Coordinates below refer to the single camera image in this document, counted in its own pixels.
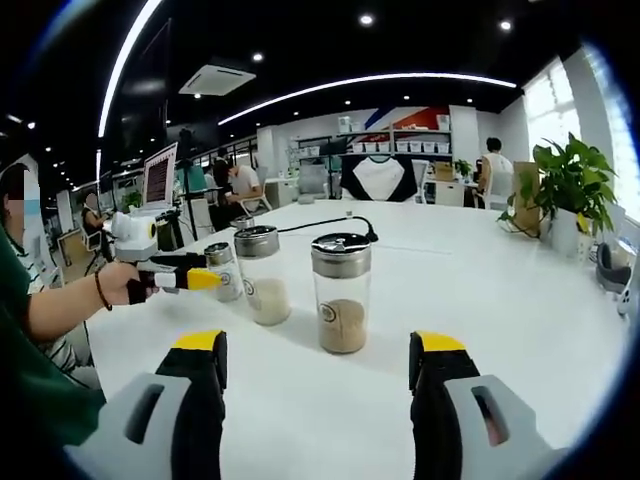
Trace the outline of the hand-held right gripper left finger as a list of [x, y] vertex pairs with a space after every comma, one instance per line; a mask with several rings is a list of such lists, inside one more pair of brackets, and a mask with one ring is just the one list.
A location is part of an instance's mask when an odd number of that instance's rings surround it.
[[66, 455], [88, 479], [218, 479], [227, 335], [181, 337], [156, 372], [107, 401], [97, 429]]

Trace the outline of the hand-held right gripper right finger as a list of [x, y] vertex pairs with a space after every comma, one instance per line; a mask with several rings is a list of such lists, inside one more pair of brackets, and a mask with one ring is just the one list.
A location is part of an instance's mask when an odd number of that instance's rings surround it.
[[534, 410], [460, 341], [412, 332], [408, 386], [415, 479], [543, 479], [553, 468]]

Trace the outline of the person's left hand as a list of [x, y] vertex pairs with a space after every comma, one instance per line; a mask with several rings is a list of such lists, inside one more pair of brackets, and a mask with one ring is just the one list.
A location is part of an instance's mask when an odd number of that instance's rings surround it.
[[121, 262], [108, 263], [95, 274], [98, 295], [108, 310], [113, 306], [132, 305], [128, 284], [139, 280], [138, 269], [131, 264]]

